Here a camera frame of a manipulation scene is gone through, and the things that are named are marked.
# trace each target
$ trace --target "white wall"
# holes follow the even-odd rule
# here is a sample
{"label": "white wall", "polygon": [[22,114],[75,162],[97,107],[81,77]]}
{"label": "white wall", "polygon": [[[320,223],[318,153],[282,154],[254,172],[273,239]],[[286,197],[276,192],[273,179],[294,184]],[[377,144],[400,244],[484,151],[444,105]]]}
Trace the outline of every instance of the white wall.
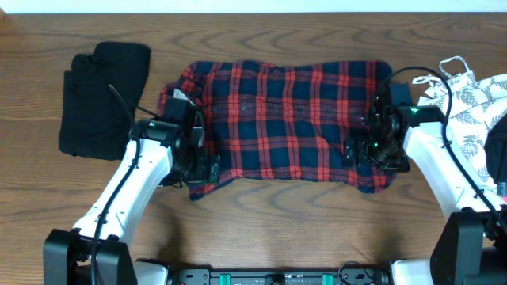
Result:
{"label": "white wall", "polygon": [[6,13],[507,12],[507,0],[0,0]]}

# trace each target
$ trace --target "white patterned fabric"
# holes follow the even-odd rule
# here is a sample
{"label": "white patterned fabric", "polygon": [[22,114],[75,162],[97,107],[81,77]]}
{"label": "white patterned fabric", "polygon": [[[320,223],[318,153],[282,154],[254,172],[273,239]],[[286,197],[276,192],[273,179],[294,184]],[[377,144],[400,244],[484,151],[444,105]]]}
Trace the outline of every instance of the white patterned fabric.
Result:
{"label": "white patterned fabric", "polygon": [[[442,63],[453,59],[462,61],[466,72],[451,76],[442,68]],[[473,169],[481,178],[484,188],[496,189],[497,185],[487,172],[484,143],[488,132],[507,114],[507,74],[475,81],[474,72],[468,69],[464,59],[459,56],[440,62],[440,70],[448,77],[452,91],[452,108],[449,128],[454,140]],[[447,111],[448,94],[440,79],[431,75],[415,78],[413,84],[428,82],[425,91],[429,98],[421,97],[417,105],[436,105],[443,113]]]}

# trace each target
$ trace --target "wooden table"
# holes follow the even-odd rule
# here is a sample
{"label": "wooden table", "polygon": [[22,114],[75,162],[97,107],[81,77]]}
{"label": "wooden table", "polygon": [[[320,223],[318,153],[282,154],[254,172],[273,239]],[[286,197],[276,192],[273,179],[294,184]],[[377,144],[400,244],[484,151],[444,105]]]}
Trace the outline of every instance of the wooden table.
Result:
{"label": "wooden table", "polygon": [[[58,150],[63,71],[75,54],[105,40],[149,45],[141,105],[154,109],[159,90],[199,59],[382,59],[396,70],[437,68],[461,55],[477,78],[489,77],[507,71],[506,22],[494,13],[7,15],[0,24],[0,283],[41,283],[44,239],[53,228],[70,229],[119,164]],[[161,188],[135,233],[132,258],[177,267],[331,268],[428,256],[444,220],[412,166],[375,195],[341,183],[237,180],[191,203],[186,190]]]}

